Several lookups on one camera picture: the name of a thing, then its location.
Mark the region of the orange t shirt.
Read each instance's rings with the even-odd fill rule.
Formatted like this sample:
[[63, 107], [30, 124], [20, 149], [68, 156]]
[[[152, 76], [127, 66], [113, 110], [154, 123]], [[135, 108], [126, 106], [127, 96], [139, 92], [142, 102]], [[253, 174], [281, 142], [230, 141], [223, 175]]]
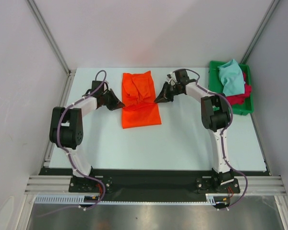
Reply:
[[123, 73], [122, 76], [122, 128], [160, 125], [158, 105], [154, 102], [156, 91], [151, 72]]

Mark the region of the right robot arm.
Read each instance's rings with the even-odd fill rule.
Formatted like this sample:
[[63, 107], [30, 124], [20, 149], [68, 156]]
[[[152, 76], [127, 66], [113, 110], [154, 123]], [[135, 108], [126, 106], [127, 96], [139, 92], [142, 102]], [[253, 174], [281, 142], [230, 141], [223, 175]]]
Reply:
[[[190, 79], [188, 72], [196, 74], [198, 78]], [[177, 69], [169, 73], [154, 102], [173, 102], [176, 95], [185, 94], [200, 103], [201, 121], [209, 132], [214, 154], [212, 188], [224, 192], [234, 180], [227, 147], [227, 129], [232, 123], [233, 112], [225, 96], [201, 86], [199, 78], [200, 75], [191, 69]]]

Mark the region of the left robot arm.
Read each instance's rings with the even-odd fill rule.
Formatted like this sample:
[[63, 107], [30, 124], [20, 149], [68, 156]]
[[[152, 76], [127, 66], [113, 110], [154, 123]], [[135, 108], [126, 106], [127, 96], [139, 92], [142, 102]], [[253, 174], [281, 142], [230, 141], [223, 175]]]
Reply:
[[80, 148], [84, 138], [83, 117], [102, 106], [110, 111], [125, 107], [106, 81], [94, 80], [91, 88], [78, 101], [67, 107], [54, 107], [50, 122], [50, 142], [65, 153], [73, 175], [81, 177], [80, 187], [88, 192], [95, 189], [96, 179], [90, 176], [92, 166]]

